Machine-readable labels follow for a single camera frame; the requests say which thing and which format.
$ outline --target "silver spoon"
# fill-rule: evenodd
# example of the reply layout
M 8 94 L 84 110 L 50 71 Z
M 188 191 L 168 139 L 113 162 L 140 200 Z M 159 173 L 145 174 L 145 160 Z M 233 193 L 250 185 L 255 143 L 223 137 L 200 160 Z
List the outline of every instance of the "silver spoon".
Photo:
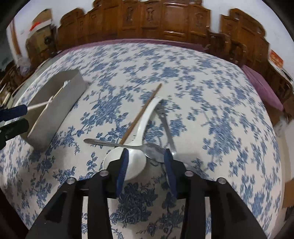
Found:
M 146 143 L 143 145 L 132 146 L 132 145 L 120 145 L 120 144 L 116 144 L 112 142 L 95 140 L 95 139 L 84 139 L 84 142 L 86 144 L 91 144 L 91 145 L 118 146 L 118 147 L 124 147 L 128 149 L 137 149 L 137 150 L 141 150 L 145 154 L 145 156 L 147 156 L 150 159 L 156 160 L 157 162 L 160 162 L 160 163 L 164 162 L 163 155 L 164 155 L 165 149 L 153 143 Z

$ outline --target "silver bolt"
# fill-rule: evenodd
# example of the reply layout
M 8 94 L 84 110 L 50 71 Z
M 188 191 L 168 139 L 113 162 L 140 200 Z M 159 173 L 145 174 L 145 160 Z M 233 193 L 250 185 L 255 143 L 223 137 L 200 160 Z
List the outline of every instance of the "silver bolt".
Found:
M 187 170 L 187 171 L 185 171 L 185 175 L 187 177 L 193 177 L 194 176 L 194 173 L 192 171 Z
M 102 171 L 100 171 L 99 174 L 100 174 L 100 176 L 105 177 L 109 174 L 109 172 L 107 170 L 102 170 Z
M 76 181 L 76 179 L 74 177 L 70 177 L 67 179 L 66 183 L 67 184 L 73 184 Z
M 220 177 L 219 179 L 218 179 L 218 182 L 220 183 L 220 184 L 226 184 L 226 180 L 223 178 L 223 177 Z

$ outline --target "wooden chopstick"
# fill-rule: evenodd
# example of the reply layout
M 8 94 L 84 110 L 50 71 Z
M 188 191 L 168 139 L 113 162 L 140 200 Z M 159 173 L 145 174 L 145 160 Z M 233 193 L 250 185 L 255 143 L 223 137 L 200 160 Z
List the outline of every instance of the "wooden chopstick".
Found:
M 157 94 L 157 92 L 159 91 L 159 89 L 161 88 L 162 84 L 160 83 L 158 85 L 158 87 L 155 89 L 155 91 L 153 91 L 153 94 L 150 96 L 150 98 L 147 100 L 147 102 L 144 104 L 143 108 L 141 109 L 141 111 L 139 112 L 139 114 L 136 116 L 136 118 L 134 119 L 134 121 L 132 122 L 131 126 L 127 129 L 127 131 L 125 132 L 125 134 L 123 135 L 122 139 L 120 140 L 119 144 L 124 144 L 126 139 L 128 138 L 128 136 L 131 134 L 132 130 L 134 129 L 134 127 L 136 126 L 137 122 L 139 121 L 139 119 L 141 118 L 141 116 L 143 115 L 143 113 L 145 112 L 147 106 L 149 105 L 149 103 L 153 100 L 153 98 L 155 97 L 155 95 Z

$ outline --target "white ladle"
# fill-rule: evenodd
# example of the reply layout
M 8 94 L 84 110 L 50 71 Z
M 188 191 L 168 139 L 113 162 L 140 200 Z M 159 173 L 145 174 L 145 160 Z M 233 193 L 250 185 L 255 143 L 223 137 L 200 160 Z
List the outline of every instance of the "white ladle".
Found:
M 144 114 L 141 117 L 140 124 L 137 130 L 137 134 L 135 139 L 127 145 L 138 146 L 143 144 L 143 135 L 145 128 L 147 126 L 148 120 L 154 111 L 157 104 L 162 99 L 160 97 L 155 97 L 148 107 L 146 108 Z M 126 171 L 125 181 L 131 180 L 139 175 L 146 166 L 146 156 L 141 150 L 128 149 L 129 150 L 129 163 Z M 121 157 L 121 153 L 123 152 L 123 147 L 117 147 L 111 150 L 103 160 L 102 167 L 103 169 L 107 169 L 109 163 L 111 161 L 117 160 Z

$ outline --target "blue floral tablecloth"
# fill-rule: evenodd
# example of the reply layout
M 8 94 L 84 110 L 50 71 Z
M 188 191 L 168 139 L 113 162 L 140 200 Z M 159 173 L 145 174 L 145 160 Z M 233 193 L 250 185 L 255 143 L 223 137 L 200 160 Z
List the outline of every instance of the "blue floral tablecloth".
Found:
M 261 99 L 238 66 L 166 45 L 82 48 L 51 65 L 17 104 L 28 104 L 57 72 L 76 68 L 88 88 L 48 150 L 34 151 L 17 136 L 0 153 L 1 188 L 28 228 L 68 177 L 89 178 L 102 169 L 102 161 L 112 148 L 90 146 L 83 139 L 119 142 L 152 91 L 162 83 L 158 96 L 164 99 L 179 158 L 195 167 L 203 178 L 226 178 L 265 233 L 271 234 L 281 201 L 278 144 Z M 144 140 L 168 147 L 155 114 Z M 108 202 L 114 238 L 179 238 L 185 201 L 172 197 L 159 163 L 147 161 L 137 178 L 125 182 L 119 199 Z M 86 206 L 85 199 L 84 236 Z M 210 232 L 207 210 L 207 237 Z

